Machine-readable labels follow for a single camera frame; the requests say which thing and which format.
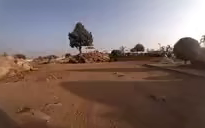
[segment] hazy sky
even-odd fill
[[[157,48],[205,34],[205,0],[0,0],[0,52],[72,52],[77,21],[98,49]]]

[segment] bush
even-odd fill
[[[122,51],[121,50],[112,50],[110,54],[110,58],[113,61],[117,61],[117,57],[122,56]]]
[[[72,56],[70,53],[65,54],[65,58],[69,58],[70,56]]]
[[[199,42],[191,37],[181,38],[174,45],[174,55],[176,58],[184,60],[196,60],[200,52]]]
[[[13,55],[13,57],[15,58],[15,59],[26,59],[26,56],[24,55],[24,54],[15,54],[15,55]]]

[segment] tree trunk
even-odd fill
[[[79,54],[82,54],[82,47],[79,47]]]

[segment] debris pile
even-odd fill
[[[82,53],[75,56],[69,56],[67,58],[57,60],[57,63],[97,63],[97,62],[109,62],[110,57],[106,53],[94,51],[89,53]]]

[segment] sandy ground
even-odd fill
[[[205,128],[205,79],[144,63],[51,64],[1,81],[0,128]]]

